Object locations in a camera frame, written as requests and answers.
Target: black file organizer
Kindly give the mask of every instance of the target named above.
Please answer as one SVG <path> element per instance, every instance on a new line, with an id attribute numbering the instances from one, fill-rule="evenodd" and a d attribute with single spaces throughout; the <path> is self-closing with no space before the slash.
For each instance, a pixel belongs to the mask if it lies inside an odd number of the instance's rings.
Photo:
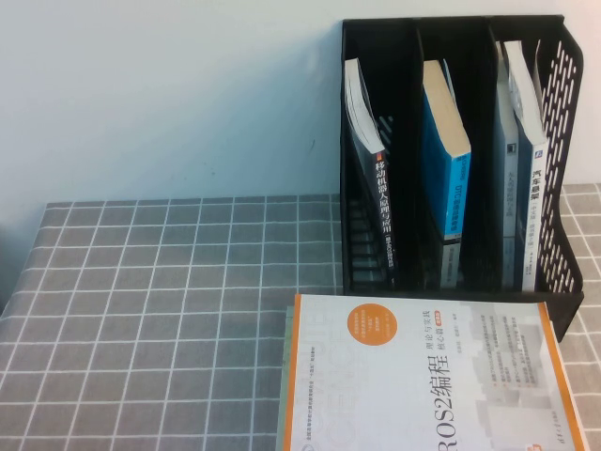
<path id="1" fill-rule="evenodd" d="M 392 120 L 390 183 L 397 259 L 391 290 L 378 249 L 377 212 L 357 172 L 341 90 L 341 220 L 344 291 L 354 296 L 457 299 L 507 303 L 546 302 L 561 341 L 584 298 L 582 275 L 563 230 L 559 200 L 582 74 L 582 53 L 563 16 L 502 16 L 348 20 L 343 22 L 342 64 L 358 57 L 374 116 Z M 535 57 L 549 136 L 536 291 L 501 292 L 499 256 L 486 209 L 497 80 L 495 41 L 521 40 L 527 64 Z M 540 40 L 538 56 L 536 45 Z M 460 290 L 426 289 L 416 212 L 420 210 L 419 149 L 423 62 L 445 58 L 457 106 L 471 143 L 471 169 L 461 248 Z"/>

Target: book on table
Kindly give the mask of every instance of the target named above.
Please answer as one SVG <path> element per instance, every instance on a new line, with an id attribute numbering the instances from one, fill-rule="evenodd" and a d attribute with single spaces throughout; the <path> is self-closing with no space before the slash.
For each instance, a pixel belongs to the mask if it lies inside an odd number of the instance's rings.
<path id="1" fill-rule="evenodd" d="M 509 75 L 497 42 L 499 71 L 493 129 L 493 217 L 501 256 L 501 287 L 514 288 L 516 260 L 516 196 L 519 133 L 509 92 Z"/>
<path id="2" fill-rule="evenodd" d="M 277 451 L 583 450 L 543 303 L 297 295 Z"/>
<path id="3" fill-rule="evenodd" d="M 509 91 L 519 131 L 516 192 L 516 285 L 534 291 L 538 266 L 548 139 L 521 42 L 504 42 Z"/>
<path id="4" fill-rule="evenodd" d="M 382 144 L 378 127 L 372 114 L 369 95 L 363 80 L 359 59 L 345 61 L 345 104 L 347 107 L 353 147 L 359 161 L 360 172 L 367 186 L 371 202 L 378 212 L 383 266 L 389 284 L 394 288 L 398 279 L 398 265 L 394 238 L 389 164 L 386 148 Z"/>
<path id="5" fill-rule="evenodd" d="M 470 140 L 455 102 L 445 61 L 424 62 L 424 114 L 421 173 L 426 213 L 423 234 L 429 244 L 437 288 L 454 288 L 470 175 Z"/>

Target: table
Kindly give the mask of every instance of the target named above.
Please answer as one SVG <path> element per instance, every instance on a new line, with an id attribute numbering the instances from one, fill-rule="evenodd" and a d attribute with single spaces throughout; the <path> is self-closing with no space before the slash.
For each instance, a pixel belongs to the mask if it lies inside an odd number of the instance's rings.
<path id="1" fill-rule="evenodd" d="M 285 310 L 342 292 L 339 211 L 49 204 L 0 321 L 0 449 L 273 450 Z"/>

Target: black book spine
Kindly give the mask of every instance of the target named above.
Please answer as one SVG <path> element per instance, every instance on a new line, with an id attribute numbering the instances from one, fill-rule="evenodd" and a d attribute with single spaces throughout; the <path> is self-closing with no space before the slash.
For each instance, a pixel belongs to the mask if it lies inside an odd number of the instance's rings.
<path id="1" fill-rule="evenodd" d="M 390 189 L 388 182 L 388 164 L 386 154 L 381 151 L 374 155 L 373 159 L 376 186 L 374 200 L 379 215 L 379 223 L 382 232 L 382 249 L 386 256 L 386 272 L 392 288 L 395 288 L 398 280 L 398 268 L 396 263 L 396 247 L 394 243 L 394 227 Z"/>

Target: white wall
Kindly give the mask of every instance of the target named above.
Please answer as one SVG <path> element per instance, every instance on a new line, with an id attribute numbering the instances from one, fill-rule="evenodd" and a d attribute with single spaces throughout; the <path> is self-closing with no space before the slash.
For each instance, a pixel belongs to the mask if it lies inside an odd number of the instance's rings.
<path id="1" fill-rule="evenodd" d="M 0 2 L 0 294 L 48 201 L 337 192 L 342 19 L 592 20 L 593 0 L 560 1 Z M 591 67 L 592 32 L 577 33 Z M 601 179 L 592 74 L 570 181 Z"/>

